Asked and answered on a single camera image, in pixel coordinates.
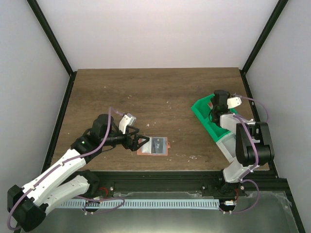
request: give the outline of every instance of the brown wooden tabletop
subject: brown wooden tabletop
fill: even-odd
[[[198,100],[224,89],[246,96],[237,68],[81,69],[69,99],[52,163],[109,106],[131,113],[146,136],[168,137],[168,156],[139,156],[122,145],[82,170],[220,170],[228,161],[191,111]],[[247,101],[237,108],[252,118]],[[113,115],[116,124],[120,116]]]

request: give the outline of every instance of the white slotted strip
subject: white slotted strip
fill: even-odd
[[[86,201],[81,199],[71,199],[57,208],[80,209],[85,206]],[[86,208],[110,209],[117,207],[122,200],[102,201],[100,203],[91,203]],[[141,200],[127,199],[120,209],[207,209],[218,210],[219,200],[214,199],[189,199],[189,200]]]

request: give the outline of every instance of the gray wall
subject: gray wall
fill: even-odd
[[[25,0],[0,7],[0,232],[7,190],[40,174],[68,75]]]
[[[310,12],[310,0],[289,1],[247,75],[254,97],[269,109],[277,170],[288,179],[307,232],[311,232]]]
[[[74,70],[242,67],[277,0],[38,0]]]

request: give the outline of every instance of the gray floor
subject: gray floor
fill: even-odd
[[[237,209],[255,196],[239,198]],[[213,210],[117,210],[85,216],[78,209],[55,209],[33,233],[297,233],[285,196],[261,192],[257,206],[245,214],[223,216]]]

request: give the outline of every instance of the black metal frame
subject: black metal frame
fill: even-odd
[[[47,156],[44,162],[42,172],[45,171],[52,161],[57,139],[60,133],[62,122],[65,116],[67,104],[70,98],[71,90],[73,88],[74,79],[77,72],[73,72],[69,62],[67,61],[59,43],[56,40],[44,14],[42,13],[36,0],[27,0],[34,14],[36,15],[39,23],[41,24],[44,32],[54,47],[59,59],[61,60],[64,68],[68,72],[70,79],[66,88],[66,93],[61,105],[61,109],[57,118],[57,122],[52,134],[50,146],[47,152]],[[282,10],[284,9],[288,0],[279,0],[274,11],[272,12],[266,26],[264,27],[257,43],[255,44],[250,56],[248,57],[244,67],[240,70],[241,78],[248,97],[252,97],[251,90],[249,88],[246,74],[250,69],[253,61],[259,53],[262,45],[268,37],[271,29],[276,23]],[[260,121],[256,105],[250,101],[250,106],[256,121]],[[291,201],[292,212],[296,220],[299,232],[305,232],[302,225],[299,213],[297,211],[294,199],[292,197],[287,180],[278,177],[277,170],[274,162],[269,164],[270,170],[268,171],[255,171],[253,174],[249,174],[247,177],[254,180],[260,190],[262,191],[284,191],[289,201]],[[114,186],[116,192],[167,192],[167,191],[181,191],[181,192],[202,192],[203,196],[210,196],[211,192],[205,190],[205,186],[213,185],[213,182],[219,178],[221,171],[172,171],[172,172],[95,172],[100,180],[104,183]],[[251,184],[243,184],[245,191],[254,191],[255,188]],[[226,196],[215,194],[214,198],[224,199]]]

